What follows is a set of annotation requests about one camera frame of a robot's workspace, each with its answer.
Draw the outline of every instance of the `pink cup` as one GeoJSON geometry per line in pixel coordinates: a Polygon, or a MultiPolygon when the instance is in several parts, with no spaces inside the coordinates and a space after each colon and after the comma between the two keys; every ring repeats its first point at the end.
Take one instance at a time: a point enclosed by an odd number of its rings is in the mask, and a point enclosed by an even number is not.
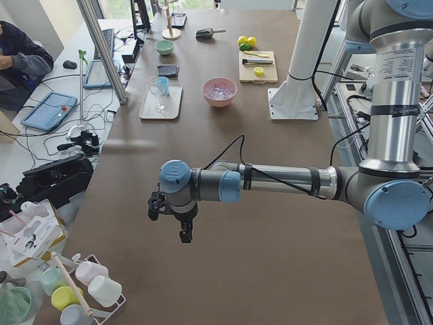
{"type": "Polygon", "coordinates": [[[96,276],[108,277],[108,269],[101,264],[84,261],[75,270],[75,277],[86,286],[88,286],[96,276]]]}

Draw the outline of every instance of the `blue joint cap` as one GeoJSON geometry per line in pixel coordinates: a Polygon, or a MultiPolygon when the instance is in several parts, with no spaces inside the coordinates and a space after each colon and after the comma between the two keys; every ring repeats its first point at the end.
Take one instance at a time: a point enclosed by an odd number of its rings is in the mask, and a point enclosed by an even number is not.
{"type": "Polygon", "coordinates": [[[416,20],[433,18],[432,0],[386,0],[388,5],[399,15],[416,20]]]}
{"type": "Polygon", "coordinates": [[[364,215],[375,225],[404,230],[420,222],[430,207],[430,195],[416,181],[398,179],[378,187],[364,202],[364,215]]]}
{"type": "Polygon", "coordinates": [[[355,41],[344,41],[346,52],[351,54],[373,54],[376,53],[374,47],[370,43],[355,42],[355,41]]]}
{"type": "Polygon", "coordinates": [[[188,184],[190,176],[191,169],[182,160],[167,161],[161,166],[158,174],[161,190],[176,193],[188,184]]]}
{"type": "Polygon", "coordinates": [[[226,171],[219,181],[218,195],[221,202],[237,202],[241,196],[241,174],[226,171]]]}

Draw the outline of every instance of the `black device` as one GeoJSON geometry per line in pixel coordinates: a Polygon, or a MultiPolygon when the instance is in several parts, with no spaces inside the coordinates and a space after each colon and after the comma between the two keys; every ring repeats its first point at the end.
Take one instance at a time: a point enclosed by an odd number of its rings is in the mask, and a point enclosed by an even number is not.
{"type": "Polygon", "coordinates": [[[25,201],[39,202],[47,198],[55,208],[64,206],[69,203],[69,198],[87,189],[92,174],[92,164],[82,154],[23,172],[16,196],[8,190],[8,196],[16,199],[9,204],[3,201],[0,204],[0,221],[10,218],[9,210],[19,213],[25,201]]]}
{"type": "Polygon", "coordinates": [[[57,150],[62,151],[75,146],[81,147],[81,151],[84,152],[86,157],[94,156],[95,154],[99,154],[99,137],[96,133],[93,133],[90,130],[81,131],[81,134],[78,137],[71,137],[71,143],[69,144],[60,144],[57,146],[57,150]]]}
{"type": "MultiPolygon", "coordinates": [[[[115,39],[115,33],[114,33],[114,28],[109,28],[109,29],[104,29],[102,31],[102,35],[104,36],[104,39],[106,40],[107,46],[108,46],[108,50],[111,53],[111,57],[114,57],[114,39],[115,39]]],[[[93,59],[94,60],[99,60],[101,59],[101,57],[99,56],[99,52],[97,50],[97,48],[95,47],[95,53],[93,54],[93,59]]]]}
{"type": "Polygon", "coordinates": [[[140,50],[139,41],[130,39],[122,46],[122,60],[124,63],[135,63],[140,50]]]}
{"type": "Polygon", "coordinates": [[[66,60],[65,62],[63,62],[63,67],[65,69],[74,70],[74,69],[76,69],[76,62],[70,61],[70,60],[66,60]]]}
{"type": "Polygon", "coordinates": [[[149,14],[144,0],[131,0],[131,13],[133,18],[134,40],[137,41],[138,45],[144,44],[144,35],[150,30],[149,14]]]}

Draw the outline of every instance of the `cutting board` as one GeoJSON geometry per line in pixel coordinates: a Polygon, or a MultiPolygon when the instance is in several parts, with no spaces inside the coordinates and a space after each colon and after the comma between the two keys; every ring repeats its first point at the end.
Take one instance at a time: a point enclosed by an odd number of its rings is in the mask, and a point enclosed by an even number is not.
{"type": "Polygon", "coordinates": [[[275,57],[273,51],[254,51],[259,54],[267,54],[268,58],[260,58],[246,54],[243,51],[239,51],[239,80],[241,83],[277,83],[277,66],[275,65],[275,57]],[[273,60],[272,64],[242,64],[242,59],[263,59],[273,60]],[[264,70],[264,75],[256,76],[254,74],[254,68],[261,66],[264,70]]]}

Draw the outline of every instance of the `white sticker label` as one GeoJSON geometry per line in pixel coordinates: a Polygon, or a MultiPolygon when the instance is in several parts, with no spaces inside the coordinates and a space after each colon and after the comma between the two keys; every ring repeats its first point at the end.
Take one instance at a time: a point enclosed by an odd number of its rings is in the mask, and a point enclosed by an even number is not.
{"type": "Polygon", "coordinates": [[[413,80],[416,49],[398,49],[377,56],[375,85],[413,80]]]}

